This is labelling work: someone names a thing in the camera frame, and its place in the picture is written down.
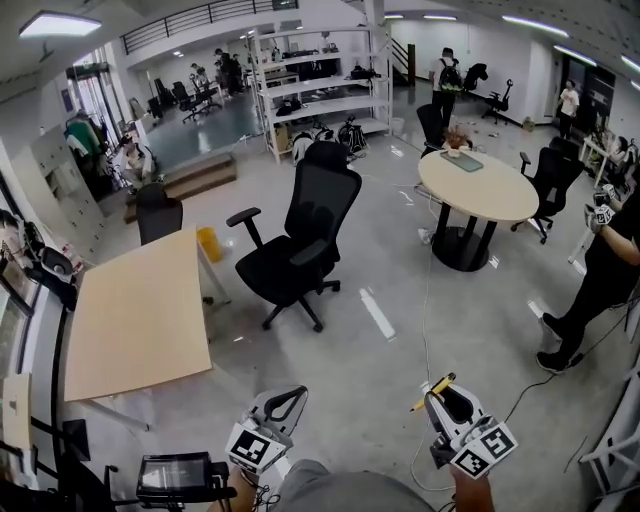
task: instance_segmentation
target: round table top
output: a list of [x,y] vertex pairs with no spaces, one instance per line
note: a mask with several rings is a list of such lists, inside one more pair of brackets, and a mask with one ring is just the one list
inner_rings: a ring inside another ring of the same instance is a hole
[[462,151],[484,164],[467,172],[429,153],[418,165],[425,188],[455,210],[495,222],[520,222],[538,210],[538,194],[519,171],[484,153]]

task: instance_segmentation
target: wooden step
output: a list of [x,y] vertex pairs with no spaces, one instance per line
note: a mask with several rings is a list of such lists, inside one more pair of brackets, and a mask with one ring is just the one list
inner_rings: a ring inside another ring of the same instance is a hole
[[[163,183],[167,196],[180,201],[230,183],[237,179],[235,161],[231,155],[219,155],[188,165],[185,169],[172,172]],[[124,221],[136,221],[135,196],[127,199]]]

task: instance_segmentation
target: yellow bin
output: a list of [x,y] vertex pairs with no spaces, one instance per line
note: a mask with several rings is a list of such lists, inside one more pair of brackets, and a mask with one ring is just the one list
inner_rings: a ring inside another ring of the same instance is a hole
[[218,237],[213,228],[199,229],[198,241],[211,263],[217,263],[222,259],[222,247],[220,247],[220,243],[218,243]]

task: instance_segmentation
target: green tray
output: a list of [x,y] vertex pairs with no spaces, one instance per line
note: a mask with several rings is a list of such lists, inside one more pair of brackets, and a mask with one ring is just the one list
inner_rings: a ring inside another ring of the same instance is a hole
[[440,153],[440,156],[467,172],[479,171],[484,167],[483,163],[478,162],[475,158],[471,158],[469,155],[463,153],[462,151],[460,152],[460,156],[458,158],[451,158],[446,151]]

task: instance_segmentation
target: railing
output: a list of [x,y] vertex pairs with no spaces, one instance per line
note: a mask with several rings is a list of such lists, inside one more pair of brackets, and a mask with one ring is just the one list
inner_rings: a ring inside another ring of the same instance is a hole
[[149,23],[122,36],[122,42],[125,52],[129,55],[156,41],[192,28],[237,16],[297,8],[298,0],[218,0]]
[[391,38],[391,51],[396,58],[396,67],[400,73],[407,75],[409,85],[414,87],[416,85],[416,45],[408,44],[405,50],[398,41]]

